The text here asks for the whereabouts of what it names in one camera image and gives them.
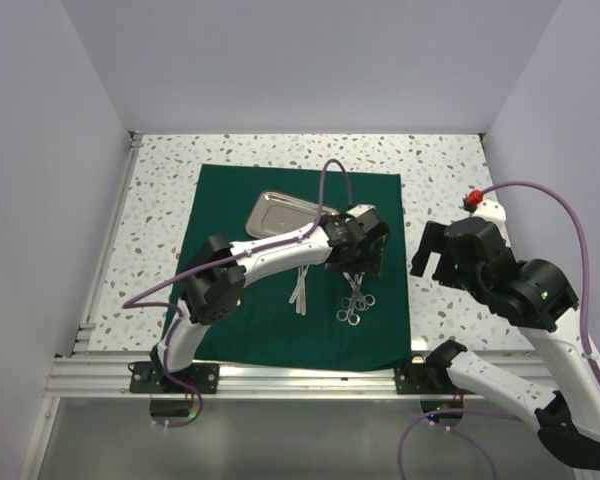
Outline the steel instrument tray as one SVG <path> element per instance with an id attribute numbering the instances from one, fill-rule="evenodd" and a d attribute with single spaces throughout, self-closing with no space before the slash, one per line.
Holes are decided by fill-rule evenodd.
<path id="1" fill-rule="evenodd" d="M 263 239 L 313 223 L 318 204 L 287 193 L 263 191 L 246 221 L 246 233 Z"/>

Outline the steel scalpel handle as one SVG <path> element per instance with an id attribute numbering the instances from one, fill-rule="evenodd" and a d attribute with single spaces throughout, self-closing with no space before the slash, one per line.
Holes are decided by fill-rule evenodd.
<path id="1" fill-rule="evenodd" d="M 308 265 L 298 268 L 296 285 L 291 293 L 291 296 L 289 297 L 289 300 L 288 300 L 289 304 L 302 302 L 304 295 L 305 295 L 305 290 L 306 290 L 306 276 L 307 276 L 308 270 L 309 270 Z"/>
<path id="2" fill-rule="evenodd" d="M 298 315 L 303 313 L 303 290 L 304 290 L 304 268 L 298 269 L 297 283 L 296 283 L 296 297 L 295 297 L 295 311 Z"/>
<path id="3" fill-rule="evenodd" d="M 304 267 L 304 270 L 302 272 L 301 275 L 301 282 L 300 282 L 300 291 L 299 291 L 299 309 L 300 309 L 300 314 L 302 316 L 305 316 L 307 314 L 307 294 L 306 294 L 306 277 L 308 274 L 310 266 L 307 265 Z"/>

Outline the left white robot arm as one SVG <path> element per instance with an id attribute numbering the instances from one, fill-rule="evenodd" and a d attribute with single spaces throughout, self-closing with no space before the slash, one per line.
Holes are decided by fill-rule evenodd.
<path id="1" fill-rule="evenodd" d="M 193 272 L 179 282 L 183 290 L 174 319 L 151 351 L 153 381 L 169 393 L 185 386 L 204 335 L 234 314 L 246 287 L 287 270 L 323 265 L 358 290 L 362 278 L 379 273 L 389 238 L 389 224 L 366 204 L 260 240 L 210 237 L 190 264 Z"/>

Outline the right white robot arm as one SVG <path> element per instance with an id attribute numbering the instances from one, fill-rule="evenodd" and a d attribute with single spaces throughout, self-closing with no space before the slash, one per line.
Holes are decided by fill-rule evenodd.
<path id="1" fill-rule="evenodd" d="M 480 217 L 427 222 L 411 275 L 423 276 L 432 254 L 439 257 L 433 280 L 467 292 L 506 320 L 550 382 L 516 374 L 448 339 L 424 361 L 429 387 L 477 394 L 528 425 L 557 460 L 600 471 L 600 366 L 580 331 L 580 301 L 563 271 L 543 259 L 516 259 L 499 227 Z"/>

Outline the steel surgical scissors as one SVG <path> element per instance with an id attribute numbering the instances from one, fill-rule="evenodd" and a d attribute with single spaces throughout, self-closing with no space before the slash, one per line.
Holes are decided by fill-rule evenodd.
<path id="1" fill-rule="evenodd" d="M 353 274 L 349 274 L 347 272 L 343 273 L 343 277 L 344 279 L 347 281 L 347 283 L 349 284 L 349 286 L 351 287 L 351 294 L 348 297 L 344 297 L 341 301 L 341 306 L 343 308 L 350 308 L 353 307 L 355 308 L 355 301 L 356 301 L 356 285 L 355 285 L 355 277 L 357 275 L 353 275 Z"/>

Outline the green surgical cloth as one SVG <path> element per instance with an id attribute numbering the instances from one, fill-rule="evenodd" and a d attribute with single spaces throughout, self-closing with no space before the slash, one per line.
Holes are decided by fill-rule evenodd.
<path id="1" fill-rule="evenodd" d="M 246 221 L 260 194 L 274 190 L 342 211 L 347 200 L 371 204 L 391 229 L 381 273 L 365 277 L 362 290 L 375 304 L 351 326 L 336 313 L 351 288 L 344 277 L 322 266 L 306 277 L 307 313 L 298 315 L 288 299 L 297 272 L 286 271 L 246 288 L 241 305 L 212 326 L 195 356 L 276 367 L 371 371 L 391 368 L 411 356 L 407 259 L 399 175 L 330 170 L 324 181 L 313 170 L 205 165 L 194 194 L 177 270 L 192 267 L 196 251 L 212 235 L 244 241 Z"/>

